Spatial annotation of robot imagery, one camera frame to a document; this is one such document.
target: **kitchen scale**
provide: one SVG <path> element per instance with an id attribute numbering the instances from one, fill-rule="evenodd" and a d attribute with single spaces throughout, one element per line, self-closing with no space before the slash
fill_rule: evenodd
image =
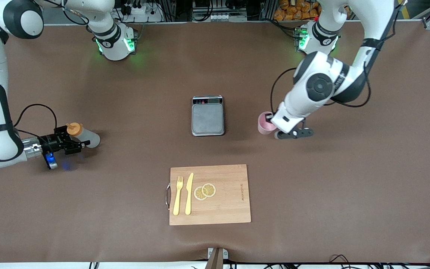
<path id="1" fill-rule="evenodd" d="M 191 133 L 194 136 L 221 136 L 225 133 L 221 95 L 201 95 L 192 98 Z"/>

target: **brown table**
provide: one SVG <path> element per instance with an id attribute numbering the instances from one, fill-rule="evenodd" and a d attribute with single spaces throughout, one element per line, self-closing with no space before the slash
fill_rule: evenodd
<path id="1" fill-rule="evenodd" d="M 371 102 L 325 107 L 316 135 L 256 130 L 275 78 L 303 58 L 270 24 L 148 25 L 138 53 L 109 62 L 82 27 L 47 27 L 6 45 L 12 117 L 51 106 L 60 124 L 100 133 L 96 149 L 0 170 L 0 262 L 192 260 L 208 247 L 238 262 L 430 262 L 430 31 L 399 22 L 372 69 Z M 334 56 L 363 39 L 347 23 Z M 278 84 L 275 101 L 291 88 Z M 193 137 L 193 95 L 225 97 L 227 132 Z M 41 135 L 51 114 L 19 126 Z M 247 164 L 252 222 L 169 226 L 170 167 Z"/>

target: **knife blade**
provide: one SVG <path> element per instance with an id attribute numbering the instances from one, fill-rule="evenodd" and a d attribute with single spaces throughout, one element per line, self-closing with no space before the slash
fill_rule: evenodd
<path id="1" fill-rule="evenodd" d="M 188 177 L 188 181 L 187 181 L 187 191 L 188 191 L 188 195 L 187 195 L 187 203 L 186 203 L 186 215 L 190 215 L 191 213 L 191 182 L 193 181 L 193 173 L 190 174 L 190 176 Z"/>

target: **wooden cutting board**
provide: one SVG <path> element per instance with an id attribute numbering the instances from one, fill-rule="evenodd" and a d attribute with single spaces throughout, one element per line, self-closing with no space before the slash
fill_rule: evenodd
<path id="1" fill-rule="evenodd" d="M 191 214 L 185 214 L 187 202 L 187 181 L 193 173 L 191 191 Z M 174 202 L 177 194 L 177 178 L 184 177 L 180 193 L 180 213 L 174 216 Z M 199 201 L 193 195 L 197 187 L 211 183 L 216 192 L 213 197 Z M 251 222 L 250 196 L 246 164 L 173 167 L 170 169 L 170 225 L 199 225 Z"/>

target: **fork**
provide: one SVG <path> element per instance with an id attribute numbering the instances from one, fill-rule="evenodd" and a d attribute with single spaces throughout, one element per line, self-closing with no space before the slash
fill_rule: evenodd
<path id="1" fill-rule="evenodd" d="M 177 196 L 175 197 L 174 215 L 177 216 L 180 211 L 180 191 L 184 187 L 184 177 L 177 178 Z"/>

